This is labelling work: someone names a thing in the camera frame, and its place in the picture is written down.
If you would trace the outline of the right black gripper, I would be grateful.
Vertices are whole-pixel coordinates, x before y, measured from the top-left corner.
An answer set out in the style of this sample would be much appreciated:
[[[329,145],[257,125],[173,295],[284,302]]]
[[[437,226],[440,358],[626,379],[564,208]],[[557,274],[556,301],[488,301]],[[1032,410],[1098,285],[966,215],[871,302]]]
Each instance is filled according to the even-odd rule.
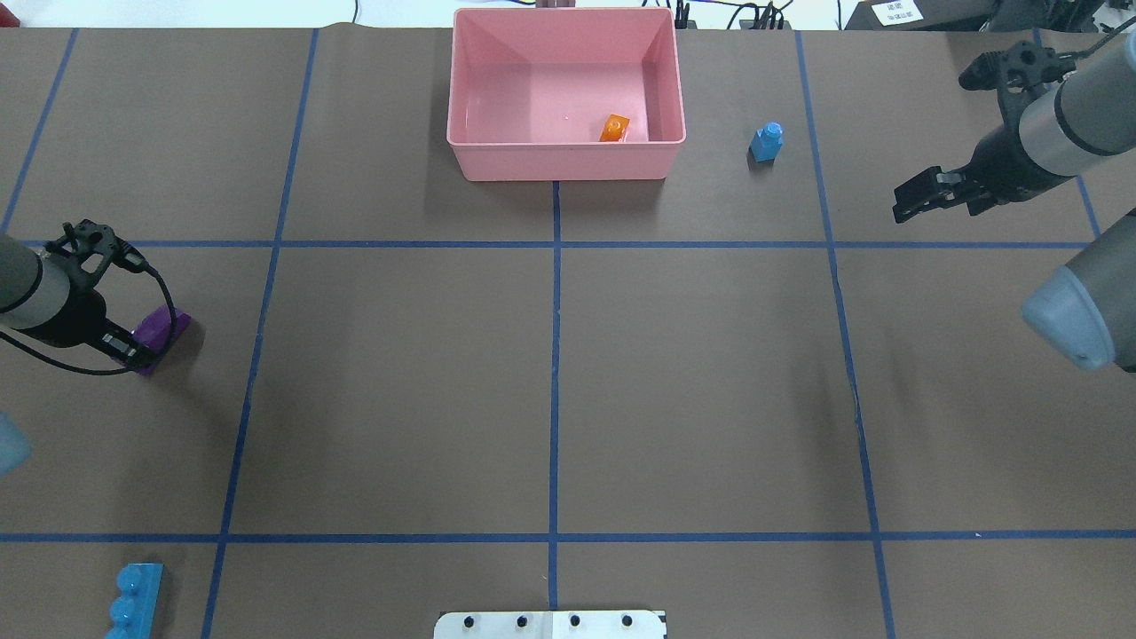
[[[958,189],[963,181],[974,191],[968,200],[968,191]],[[932,166],[899,185],[894,222],[905,224],[917,215],[964,204],[970,216],[978,216],[997,206],[1030,201],[1068,181],[1033,161],[1014,134],[989,133],[976,146],[963,173]]]

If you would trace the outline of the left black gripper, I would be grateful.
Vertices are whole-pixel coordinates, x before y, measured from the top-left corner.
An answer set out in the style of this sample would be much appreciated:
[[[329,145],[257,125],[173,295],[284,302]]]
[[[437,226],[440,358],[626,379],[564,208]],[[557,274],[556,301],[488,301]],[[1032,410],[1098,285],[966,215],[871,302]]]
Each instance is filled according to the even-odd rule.
[[[103,296],[98,291],[80,292],[70,294],[52,320],[35,327],[35,339],[55,348],[90,345],[131,372],[154,367],[159,348],[139,340],[125,327],[107,327],[107,322]]]

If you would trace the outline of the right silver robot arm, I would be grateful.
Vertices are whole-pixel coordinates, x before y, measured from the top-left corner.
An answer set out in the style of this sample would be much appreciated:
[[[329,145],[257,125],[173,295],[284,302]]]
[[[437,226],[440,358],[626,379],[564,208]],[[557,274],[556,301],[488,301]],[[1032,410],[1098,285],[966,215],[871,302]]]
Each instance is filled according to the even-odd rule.
[[[1133,373],[1133,211],[1104,225],[1084,177],[1131,153],[1133,35],[1060,51],[1025,40],[978,53],[958,76],[997,97],[999,125],[957,169],[920,171],[894,190],[894,222],[962,206],[978,216],[1072,186],[1091,241],[1027,296],[1020,315],[1081,370]]]

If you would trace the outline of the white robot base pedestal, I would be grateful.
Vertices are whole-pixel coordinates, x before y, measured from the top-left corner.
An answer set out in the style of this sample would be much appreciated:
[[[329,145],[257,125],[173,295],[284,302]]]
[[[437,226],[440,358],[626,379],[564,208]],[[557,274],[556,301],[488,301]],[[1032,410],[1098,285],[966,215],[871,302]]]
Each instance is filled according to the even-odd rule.
[[[451,611],[434,638],[667,638],[663,611]]]

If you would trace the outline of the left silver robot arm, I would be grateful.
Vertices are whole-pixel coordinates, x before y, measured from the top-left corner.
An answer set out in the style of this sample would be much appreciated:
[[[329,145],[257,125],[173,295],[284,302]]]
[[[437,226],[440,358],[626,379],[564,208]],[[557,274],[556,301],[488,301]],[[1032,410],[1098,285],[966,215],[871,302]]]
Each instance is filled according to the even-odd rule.
[[[144,272],[158,283],[165,299],[165,308],[158,312],[158,317],[166,320],[167,327],[159,331],[157,338],[144,337],[141,327],[130,331],[109,320],[107,302],[97,287],[112,266],[135,274]],[[3,234],[1,292],[5,343],[75,374],[142,374],[165,356],[178,331],[173,298],[160,273],[111,227],[92,221],[62,224],[62,235],[45,242],[39,250]],[[87,345],[117,360],[118,367],[74,367],[20,343],[16,335],[56,349]]]

